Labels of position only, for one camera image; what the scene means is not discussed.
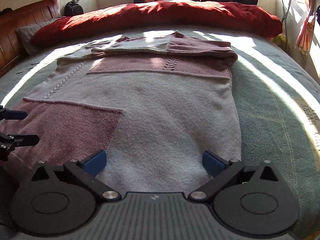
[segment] blue gripper pad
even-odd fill
[[[107,164],[107,154],[103,150],[99,150],[81,162],[81,168],[91,176],[97,176]]]
[[[230,166],[229,162],[214,154],[210,150],[206,150],[203,153],[202,165],[205,170],[214,178]]]

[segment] headboard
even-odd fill
[[[27,56],[16,29],[59,17],[52,0],[32,3],[0,16],[0,77]]]

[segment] pillow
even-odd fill
[[[39,47],[85,38],[106,31],[156,25],[203,25],[273,38],[282,33],[282,22],[256,5],[191,0],[123,4],[45,26],[31,38]]]
[[[37,32],[39,31],[41,28],[43,28],[44,26],[53,23],[55,20],[57,20],[58,18],[52,19],[50,21],[46,21],[46,22],[42,22],[42,23],[37,23],[37,24],[32,24],[29,26],[25,26],[25,27],[20,27],[18,29],[16,29],[16,33],[19,36],[19,38],[22,41],[23,47],[26,50],[26,52],[29,55],[34,55],[36,53],[38,53],[41,49],[32,45],[30,40],[31,37]]]

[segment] pink fabric patch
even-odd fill
[[[88,71],[88,74],[152,71],[231,79],[230,69],[226,67],[223,60],[213,57],[176,57],[149,53],[130,53],[105,57],[96,62]]]
[[[25,98],[15,110],[26,111],[28,117],[5,121],[0,130],[5,134],[37,134],[40,138],[34,147],[17,147],[2,163],[19,181],[39,160],[61,165],[106,149],[122,116],[122,109]]]

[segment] gray pillow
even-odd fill
[[[25,48],[26,52],[29,55],[35,55],[36,53],[38,53],[41,48],[38,48],[34,45],[31,44],[30,40],[31,37],[37,32],[39,31],[42,27],[53,23],[55,20],[57,20],[58,18],[52,19],[50,21],[47,22],[42,22],[42,23],[37,23],[37,24],[32,24],[29,26],[25,26],[25,27],[20,27],[18,29],[16,29],[16,33],[17,35],[20,37],[23,47]]]

